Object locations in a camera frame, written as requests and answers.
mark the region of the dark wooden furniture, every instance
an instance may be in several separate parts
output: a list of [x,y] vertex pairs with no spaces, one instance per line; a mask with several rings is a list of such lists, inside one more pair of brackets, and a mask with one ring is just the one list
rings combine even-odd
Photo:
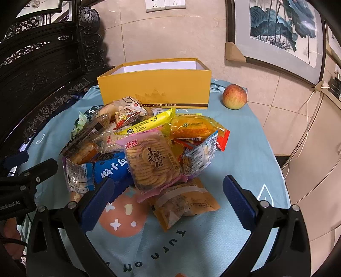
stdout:
[[49,11],[16,18],[28,2],[8,1],[7,11],[1,12],[10,21],[0,21],[1,27],[8,26],[0,28],[0,157],[29,143],[109,69],[101,56],[96,10],[70,0],[70,14],[62,22],[50,22]]

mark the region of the orange circle print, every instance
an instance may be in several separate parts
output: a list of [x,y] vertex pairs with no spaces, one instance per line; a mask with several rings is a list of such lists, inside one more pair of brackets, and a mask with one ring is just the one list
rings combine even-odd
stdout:
[[139,233],[147,220],[149,204],[138,203],[135,189],[127,188],[111,204],[105,207],[99,222],[109,233],[117,237],[131,237]]

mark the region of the snack pile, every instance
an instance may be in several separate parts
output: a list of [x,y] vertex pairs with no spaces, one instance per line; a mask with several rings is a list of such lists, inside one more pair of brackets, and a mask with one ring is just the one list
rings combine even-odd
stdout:
[[165,231],[182,216],[220,208],[198,176],[225,150],[229,130],[203,115],[143,108],[129,96],[96,108],[79,112],[61,151],[69,191],[83,196],[106,177],[116,196],[135,186]]

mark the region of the light blue tablecloth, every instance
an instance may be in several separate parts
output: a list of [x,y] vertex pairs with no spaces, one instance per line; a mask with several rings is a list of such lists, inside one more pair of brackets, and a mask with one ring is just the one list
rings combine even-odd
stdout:
[[[220,276],[250,235],[242,228],[223,193],[222,181],[228,174],[232,174],[241,187],[252,191],[260,200],[266,199],[275,207],[290,206],[282,173],[256,116],[248,105],[234,111],[221,103],[222,91],[227,85],[228,82],[212,80],[207,110],[177,110],[178,113],[210,116],[231,131],[225,152],[218,151],[212,164],[199,176],[219,202],[220,210],[182,218],[167,233],[149,212],[144,228],[131,237],[117,237],[112,234],[114,231],[107,231],[109,225],[103,228],[98,222],[87,235],[119,277],[174,277],[179,272],[188,277]],[[103,104],[100,91],[93,87],[83,99],[52,118],[32,142],[28,149],[29,161],[22,165],[21,171],[49,158],[58,160],[59,164],[57,174],[37,186],[37,206],[61,208],[70,201],[59,153],[70,138],[79,111],[85,112],[100,104]],[[276,232],[272,231],[254,269],[265,263]],[[22,233],[28,233],[27,222]],[[82,268],[65,232],[62,236],[74,265]]]

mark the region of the pink packaging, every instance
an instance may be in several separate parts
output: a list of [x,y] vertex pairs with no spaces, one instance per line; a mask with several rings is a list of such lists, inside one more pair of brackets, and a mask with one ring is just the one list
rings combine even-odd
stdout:
[[179,180],[187,181],[161,131],[152,129],[131,134],[116,143],[124,147],[131,175],[140,192],[139,203]]

